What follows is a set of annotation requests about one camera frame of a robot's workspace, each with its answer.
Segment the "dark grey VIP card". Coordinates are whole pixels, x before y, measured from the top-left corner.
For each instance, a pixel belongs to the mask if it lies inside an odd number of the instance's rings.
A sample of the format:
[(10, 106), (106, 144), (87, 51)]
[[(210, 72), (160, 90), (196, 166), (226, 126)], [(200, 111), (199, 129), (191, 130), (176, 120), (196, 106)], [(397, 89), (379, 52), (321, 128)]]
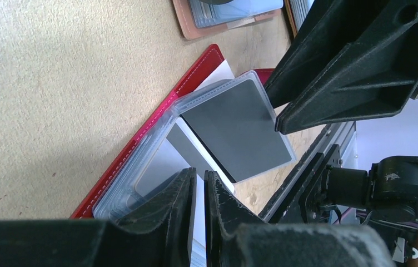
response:
[(273, 109), (253, 79), (223, 85), (216, 95), (182, 114), (231, 182), (290, 163), (285, 136), (275, 131)]

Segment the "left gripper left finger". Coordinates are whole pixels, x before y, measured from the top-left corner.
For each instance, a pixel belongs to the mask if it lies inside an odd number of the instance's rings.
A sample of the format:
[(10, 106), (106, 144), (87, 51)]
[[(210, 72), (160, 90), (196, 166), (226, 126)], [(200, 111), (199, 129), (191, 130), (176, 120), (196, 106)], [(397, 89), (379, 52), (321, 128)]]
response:
[(116, 222), (0, 221), (0, 266), (189, 266), (197, 174), (176, 173)]

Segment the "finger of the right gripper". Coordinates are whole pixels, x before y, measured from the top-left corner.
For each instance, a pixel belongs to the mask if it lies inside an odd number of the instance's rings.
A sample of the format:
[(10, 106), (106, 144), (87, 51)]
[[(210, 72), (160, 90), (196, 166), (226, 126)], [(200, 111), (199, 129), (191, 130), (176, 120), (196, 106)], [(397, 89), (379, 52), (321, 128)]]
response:
[(329, 91), (305, 95), (341, 50), (357, 42), (374, 21), (393, 24), (395, 1), (316, 1), (292, 45), (268, 79), (265, 90), (274, 108), (396, 109), (397, 99), (376, 91), (371, 96)]
[(276, 131), (290, 134), (328, 123), (391, 117), (408, 100), (418, 99), (418, 1), (395, 2), (393, 24), (374, 21), (357, 42), (341, 50), (300, 99), (326, 91), (341, 96), (381, 91), (397, 99), (397, 108), (294, 109), (287, 103), (281, 106)]

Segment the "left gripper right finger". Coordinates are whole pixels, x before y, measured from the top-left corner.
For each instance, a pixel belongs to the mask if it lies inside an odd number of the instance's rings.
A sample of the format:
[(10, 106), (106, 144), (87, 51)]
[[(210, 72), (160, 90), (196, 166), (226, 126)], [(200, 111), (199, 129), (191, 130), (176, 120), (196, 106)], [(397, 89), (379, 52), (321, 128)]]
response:
[(207, 266), (394, 266), (369, 226), (269, 224), (204, 176)]

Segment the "red leather card holder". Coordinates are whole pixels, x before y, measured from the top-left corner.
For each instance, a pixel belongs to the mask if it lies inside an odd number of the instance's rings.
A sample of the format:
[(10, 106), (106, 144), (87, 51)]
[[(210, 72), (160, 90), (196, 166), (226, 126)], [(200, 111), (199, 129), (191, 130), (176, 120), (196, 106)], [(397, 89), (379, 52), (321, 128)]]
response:
[(268, 107), (273, 109), (263, 87), (270, 74), (266, 69), (234, 76), (218, 45), (210, 45), (129, 140), (72, 217), (115, 221), (165, 188), (173, 174), (194, 167), (197, 187), (191, 265), (205, 266), (204, 173), (218, 172), (230, 192), (239, 182), (231, 182), (182, 114), (215, 96), (221, 86), (249, 78), (259, 83)]

